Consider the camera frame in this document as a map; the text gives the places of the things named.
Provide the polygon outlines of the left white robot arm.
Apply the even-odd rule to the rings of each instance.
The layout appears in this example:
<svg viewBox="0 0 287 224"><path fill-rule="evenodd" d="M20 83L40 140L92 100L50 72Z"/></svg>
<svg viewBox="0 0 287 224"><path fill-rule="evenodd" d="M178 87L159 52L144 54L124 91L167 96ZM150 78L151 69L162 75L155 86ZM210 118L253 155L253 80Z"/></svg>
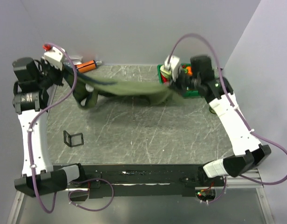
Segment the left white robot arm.
<svg viewBox="0 0 287 224"><path fill-rule="evenodd" d="M22 129L24 162L15 189L30 197L62 191L69 183L80 188L87 177L78 163L54 169L48 155L46 108L48 89L62 86L63 73L44 59L23 57L13 62L17 77L13 106Z"/></svg>

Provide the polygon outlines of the olive green t-shirt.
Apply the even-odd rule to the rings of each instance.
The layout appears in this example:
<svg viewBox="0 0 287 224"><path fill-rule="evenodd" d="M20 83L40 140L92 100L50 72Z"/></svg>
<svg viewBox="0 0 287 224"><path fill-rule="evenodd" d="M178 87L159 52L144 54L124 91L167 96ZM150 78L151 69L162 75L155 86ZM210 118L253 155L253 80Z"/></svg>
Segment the olive green t-shirt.
<svg viewBox="0 0 287 224"><path fill-rule="evenodd" d="M86 84L93 86L94 91L86 91ZM89 77L80 72L77 72L77 83L72 95L78 106L84 110L95 107L99 95L141 98L147 100L150 105L160 105L168 100L182 103L184 100L180 93L173 91L166 84L116 80L108 77Z"/></svg>

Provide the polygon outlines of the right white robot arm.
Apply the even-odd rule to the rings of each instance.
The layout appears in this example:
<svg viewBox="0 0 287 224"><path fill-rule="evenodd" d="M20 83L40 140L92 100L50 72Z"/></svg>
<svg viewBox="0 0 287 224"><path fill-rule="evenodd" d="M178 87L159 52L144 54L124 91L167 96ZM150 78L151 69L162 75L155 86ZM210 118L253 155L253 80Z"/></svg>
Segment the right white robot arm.
<svg viewBox="0 0 287 224"><path fill-rule="evenodd" d="M195 89L206 100L219 117L232 145L232 156L201 167L198 174L201 185L210 185L216 176L237 177L261 164L271 154L269 145L263 145L247 128L232 87L221 70L219 77L215 77L210 57L192 57L191 75L176 56L167 57L164 67L171 72L171 85L183 91Z"/></svg>

